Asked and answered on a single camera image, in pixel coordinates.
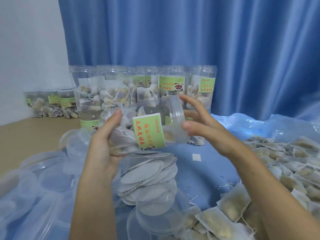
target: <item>curtain fold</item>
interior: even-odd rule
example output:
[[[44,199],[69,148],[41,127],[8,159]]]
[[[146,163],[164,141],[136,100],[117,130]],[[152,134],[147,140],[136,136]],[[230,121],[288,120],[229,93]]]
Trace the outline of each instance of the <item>curtain fold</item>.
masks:
[[[211,112],[320,114],[320,0],[59,0],[70,65],[217,65]]]

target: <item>jar filled with tea bags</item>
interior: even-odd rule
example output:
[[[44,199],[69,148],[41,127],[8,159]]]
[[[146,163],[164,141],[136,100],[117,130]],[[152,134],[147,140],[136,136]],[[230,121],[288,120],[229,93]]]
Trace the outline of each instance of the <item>jar filled with tea bags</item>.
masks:
[[[76,99],[72,89],[58,91],[63,116],[67,119],[78,118]]]
[[[113,155],[189,142],[188,134],[182,129],[185,117],[178,96],[162,97],[153,101],[142,100],[137,105],[120,109],[120,125],[113,130],[109,139]],[[104,110],[99,118],[99,126],[116,110]]]
[[[99,67],[98,75],[105,77],[99,87],[102,109],[130,105],[129,78],[125,67],[117,65]]]
[[[137,103],[137,69],[135,67],[128,67],[128,80],[129,80],[129,88],[130,88],[130,103]]]
[[[46,112],[49,117],[54,118],[63,115],[58,91],[60,91],[60,89],[47,89],[41,91],[45,103],[43,111]]]
[[[26,98],[26,104],[32,110],[32,117],[47,117],[48,114],[43,111],[43,106],[45,105],[45,101],[42,98],[41,92],[39,91],[30,91],[24,92],[24,96]]]
[[[137,66],[137,87],[138,88],[147,88],[146,80],[145,80],[145,75],[146,75],[146,67],[143,65]]]
[[[184,66],[164,66],[160,79],[161,96],[185,94],[188,76]]]
[[[92,110],[79,111],[80,126],[82,128],[89,127],[97,130],[99,127],[100,114],[101,114],[101,110],[100,111],[92,111]]]
[[[158,75],[159,71],[156,66],[147,66],[145,70],[145,86],[137,87],[137,101],[143,99],[158,99],[160,98],[158,89]]]
[[[190,82],[186,89],[186,94],[202,102],[209,113],[216,75],[217,67],[214,65],[195,66],[190,73]],[[191,104],[186,104],[186,109],[194,110]]]
[[[94,66],[70,66],[69,70],[77,110],[101,110],[98,87],[104,77],[97,76],[97,68]]]

